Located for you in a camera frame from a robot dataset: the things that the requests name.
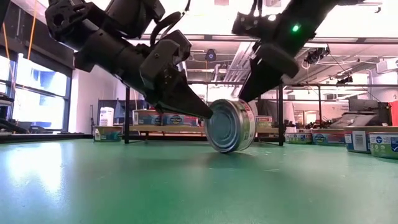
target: white bottle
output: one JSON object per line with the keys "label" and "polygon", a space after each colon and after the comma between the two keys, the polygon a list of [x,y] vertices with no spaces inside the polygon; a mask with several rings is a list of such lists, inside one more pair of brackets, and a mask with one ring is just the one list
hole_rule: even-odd
{"label": "white bottle", "polygon": [[114,109],[110,107],[102,107],[99,111],[99,125],[113,126]]}

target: orange cable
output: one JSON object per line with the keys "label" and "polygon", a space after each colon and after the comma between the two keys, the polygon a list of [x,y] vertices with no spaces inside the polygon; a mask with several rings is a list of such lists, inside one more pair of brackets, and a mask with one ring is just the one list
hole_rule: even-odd
{"label": "orange cable", "polygon": [[37,15],[37,0],[35,0],[35,6],[33,11],[33,23],[32,23],[32,30],[30,32],[30,42],[29,42],[29,49],[27,52],[27,59],[30,60],[30,53],[32,51],[32,44],[33,44],[33,36],[35,33],[35,26],[36,26],[36,15]]}
{"label": "orange cable", "polygon": [[7,40],[7,31],[6,31],[6,24],[5,23],[2,23],[2,30],[3,30],[3,33],[4,33],[4,45],[5,45],[5,48],[6,48],[7,59],[8,59],[8,61],[10,61],[9,69],[10,69],[10,72],[11,72],[11,87],[15,91],[15,89],[16,89],[16,84],[15,84],[15,81],[14,81],[14,69],[15,68],[12,68],[12,66],[11,66],[11,58],[10,58],[10,52],[8,51],[8,40]]}

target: green floor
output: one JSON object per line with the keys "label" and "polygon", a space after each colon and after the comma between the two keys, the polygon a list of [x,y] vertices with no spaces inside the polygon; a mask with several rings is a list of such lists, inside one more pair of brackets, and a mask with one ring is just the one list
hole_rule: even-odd
{"label": "green floor", "polygon": [[398,162],[343,147],[0,146],[0,223],[398,223]]}

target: red object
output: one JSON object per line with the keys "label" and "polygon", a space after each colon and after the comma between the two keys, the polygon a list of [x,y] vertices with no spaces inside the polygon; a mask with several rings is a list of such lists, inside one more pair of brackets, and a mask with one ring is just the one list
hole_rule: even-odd
{"label": "red object", "polygon": [[392,125],[398,126],[398,101],[390,103]]}

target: black robotic arm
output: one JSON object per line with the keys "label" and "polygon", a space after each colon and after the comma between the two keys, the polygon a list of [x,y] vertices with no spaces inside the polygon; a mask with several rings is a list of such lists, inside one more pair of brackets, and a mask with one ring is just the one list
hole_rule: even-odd
{"label": "black robotic arm", "polygon": [[[294,77],[299,66],[295,55],[311,38],[337,4],[356,4],[364,0],[291,0],[273,22],[262,11],[262,0],[254,0],[249,15],[238,13],[233,26],[236,35],[258,39],[253,48],[251,75],[239,97],[251,101],[281,83],[281,76]],[[188,0],[185,11],[189,9]],[[162,20],[165,10],[159,0],[111,0],[105,11],[84,0],[49,0],[45,12],[50,35],[76,50],[75,67],[90,72],[98,65],[125,85],[142,93],[163,112],[210,118],[213,112],[190,89],[177,64],[190,55],[191,43],[176,30],[164,35],[184,15],[175,12]],[[130,44],[127,39],[141,38],[151,21],[157,23],[150,46]],[[167,29],[160,40],[157,34]]]}

